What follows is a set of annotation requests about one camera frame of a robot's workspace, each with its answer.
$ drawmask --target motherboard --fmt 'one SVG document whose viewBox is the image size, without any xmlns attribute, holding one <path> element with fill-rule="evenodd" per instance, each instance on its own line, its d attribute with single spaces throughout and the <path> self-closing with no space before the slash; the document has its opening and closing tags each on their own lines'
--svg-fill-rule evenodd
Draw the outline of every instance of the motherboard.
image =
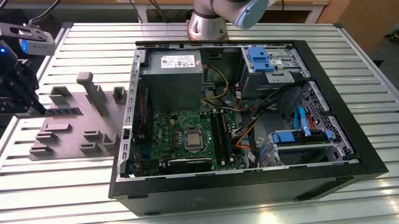
<svg viewBox="0 0 399 224">
<path fill-rule="evenodd" d="M 231 145 L 232 111 L 154 115 L 152 146 L 139 146 L 140 176 L 242 169 L 242 149 Z"/>
</svg>

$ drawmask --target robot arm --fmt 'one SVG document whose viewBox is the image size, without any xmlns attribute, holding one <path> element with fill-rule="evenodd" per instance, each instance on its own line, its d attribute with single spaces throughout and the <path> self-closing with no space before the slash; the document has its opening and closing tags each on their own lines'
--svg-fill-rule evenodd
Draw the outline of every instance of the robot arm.
<svg viewBox="0 0 399 224">
<path fill-rule="evenodd" d="M 31 60 L 19 60 L 4 40 L 19 39 L 26 54 L 54 55 L 55 40 L 39 27 L 0 23 L 0 114 L 18 117 L 46 115 L 38 100 L 36 68 Z"/>
<path fill-rule="evenodd" d="M 250 29 L 262 18 L 267 6 L 268 0 L 195 0 L 191 38 L 223 40 L 227 36 L 226 20 L 236 27 Z"/>
</svg>

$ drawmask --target cpu socket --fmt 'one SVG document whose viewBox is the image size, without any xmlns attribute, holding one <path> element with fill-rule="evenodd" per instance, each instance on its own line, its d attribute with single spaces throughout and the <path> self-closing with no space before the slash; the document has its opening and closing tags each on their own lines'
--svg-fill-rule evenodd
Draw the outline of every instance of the cpu socket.
<svg viewBox="0 0 399 224">
<path fill-rule="evenodd" d="M 204 150 L 203 130 L 199 127 L 184 129 L 184 148 L 192 154 Z"/>
</svg>

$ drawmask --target wooden cabinet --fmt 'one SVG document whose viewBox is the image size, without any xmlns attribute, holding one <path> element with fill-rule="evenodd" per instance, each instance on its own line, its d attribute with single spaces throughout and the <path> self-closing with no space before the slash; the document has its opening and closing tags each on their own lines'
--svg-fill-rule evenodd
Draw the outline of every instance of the wooden cabinet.
<svg viewBox="0 0 399 224">
<path fill-rule="evenodd" d="M 399 22 L 399 0 L 331 0 L 318 23 L 340 23 L 371 52 Z"/>
</svg>

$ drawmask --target ram slot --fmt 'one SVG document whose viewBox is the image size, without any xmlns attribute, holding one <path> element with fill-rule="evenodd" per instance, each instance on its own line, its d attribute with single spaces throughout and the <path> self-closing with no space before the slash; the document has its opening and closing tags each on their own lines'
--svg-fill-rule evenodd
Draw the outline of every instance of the ram slot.
<svg viewBox="0 0 399 224">
<path fill-rule="evenodd" d="M 223 112 L 212 111 L 211 126 L 218 164 L 226 165 L 227 162 L 230 162 L 230 158 L 232 156 L 232 148 Z"/>
</svg>

